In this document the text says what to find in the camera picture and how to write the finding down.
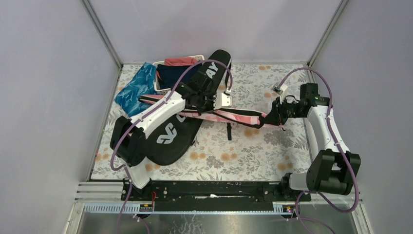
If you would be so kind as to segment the navy folded clothing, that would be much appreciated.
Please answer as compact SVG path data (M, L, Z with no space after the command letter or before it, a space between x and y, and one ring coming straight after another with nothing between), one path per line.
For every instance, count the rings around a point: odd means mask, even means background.
M202 66L202 64L198 64L195 67L191 68L181 79L181 82L187 83L187 81L198 71L198 69ZM172 88L181 74L188 68L189 66L167 66L159 64L157 66L157 74L159 80L159 87L160 89L170 89Z

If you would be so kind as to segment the coral folded clothing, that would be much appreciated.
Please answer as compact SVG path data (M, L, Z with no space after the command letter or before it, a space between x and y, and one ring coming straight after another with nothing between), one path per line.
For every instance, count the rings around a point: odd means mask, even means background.
M165 66L191 66L197 63L196 58L191 57L181 57L181 58L166 58L164 60Z

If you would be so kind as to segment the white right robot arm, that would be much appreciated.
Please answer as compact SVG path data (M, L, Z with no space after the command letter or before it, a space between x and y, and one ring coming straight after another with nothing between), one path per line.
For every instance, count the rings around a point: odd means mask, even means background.
M272 103L266 123L284 125L289 119L308 120L315 136L318 153L306 173L287 173L282 177L279 193L287 201L293 200L299 191L348 195L354 185L352 176L361 165L358 154L350 152L339 135L335 124L330 98L318 93L318 85L306 83L300 86L300 99L286 101L287 85L276 86L280 95Z

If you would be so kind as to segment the pink racket bag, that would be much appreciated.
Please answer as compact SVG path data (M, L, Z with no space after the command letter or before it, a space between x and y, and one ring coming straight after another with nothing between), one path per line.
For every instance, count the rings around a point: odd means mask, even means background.
M197 112L185 107L185 95L169 92L166 95L142 95L139 99L150 105L143 112L131 117L137 127L142 127L145 132L153 131L156 127L167 121L172 116L196 118L214 122L238 123L252 128L272 127L265 124L265 113L254 110L234 109L230 107L213 110L212 112Z

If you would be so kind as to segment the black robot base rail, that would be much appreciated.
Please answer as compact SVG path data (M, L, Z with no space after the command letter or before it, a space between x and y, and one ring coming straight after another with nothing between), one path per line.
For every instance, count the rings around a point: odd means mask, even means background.
M142 189L129 187L124 180L122 201L147 201L156 212L270 212L275 203L311 201L279 182L152 180Z

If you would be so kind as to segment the floral table mat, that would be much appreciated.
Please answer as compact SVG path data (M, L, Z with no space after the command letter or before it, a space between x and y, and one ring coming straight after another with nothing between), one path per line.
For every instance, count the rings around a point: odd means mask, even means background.
M289 100L298 98L300 85L309 81L301 64L236 64L232 106L268 113L277 97L271 88L282 79ZM304 173L317 154L308 140L304 119L289 119L283 128L254 129L232 125L227 139L226 124L204 121L194 144L175 163L158 165L143 160L140 169L153 180L278 181L286 173Z

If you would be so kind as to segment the black Crossway racket bag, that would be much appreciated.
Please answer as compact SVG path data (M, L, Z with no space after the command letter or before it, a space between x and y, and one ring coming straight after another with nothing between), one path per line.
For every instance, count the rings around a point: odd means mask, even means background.
M194 90L218 90L222 80L228 80L227 69L231 67L231 56L224 50L217 50L187 81L179 82L175 92L185 95L185 87ZM158 165L171 165L182 157L194 143L202 119L172 116L157 127L146 139L143 152Z

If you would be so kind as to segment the white perforated plastic basket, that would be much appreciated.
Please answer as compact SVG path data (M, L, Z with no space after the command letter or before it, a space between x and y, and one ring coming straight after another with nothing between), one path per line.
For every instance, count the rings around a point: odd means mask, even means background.
M204 57L203 55L188 56L188 57L186 57L186 58L195 59L195 60L197 60L197 61L201 61L201 60L204 60L204 59L205 59L205 57ZM153 63L153 65L156 66L156 67L158 67L158 65L160 65L160 64L164 65L164 64L165 64L165 61L162 60L162 61L157 61L157 62L154 62L154 63ZM159 75L157 74L157 75L156 75L156 78L155 78L155 80L154 80L154 89L155 89L155 91L156 91L158 94L165 95L165 94L170 90L170 88L162 89L162 88L160 87L160 85L161 85L161 79L160 79Z

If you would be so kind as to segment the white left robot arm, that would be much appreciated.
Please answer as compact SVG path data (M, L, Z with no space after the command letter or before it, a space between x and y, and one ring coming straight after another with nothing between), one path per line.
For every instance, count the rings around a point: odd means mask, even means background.
M134 185L132 194L137 199L146 200L151 194L145 160L170 165L180 159L203 122L186 117L184 109L193 107L197 115L211 113L216 90L213 85L180 83L142 113L116 120L110 147L113 156L123 161L122 168Z

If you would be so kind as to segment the blue patterned cloth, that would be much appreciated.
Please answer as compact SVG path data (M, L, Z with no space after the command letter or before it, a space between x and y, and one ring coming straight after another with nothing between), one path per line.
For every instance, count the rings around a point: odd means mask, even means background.
M122 110L132 117L150 107L149 104L139 101L142 95L156 94L154 80L156 67L150 63L144 63L132 80L116 95L114 101Z

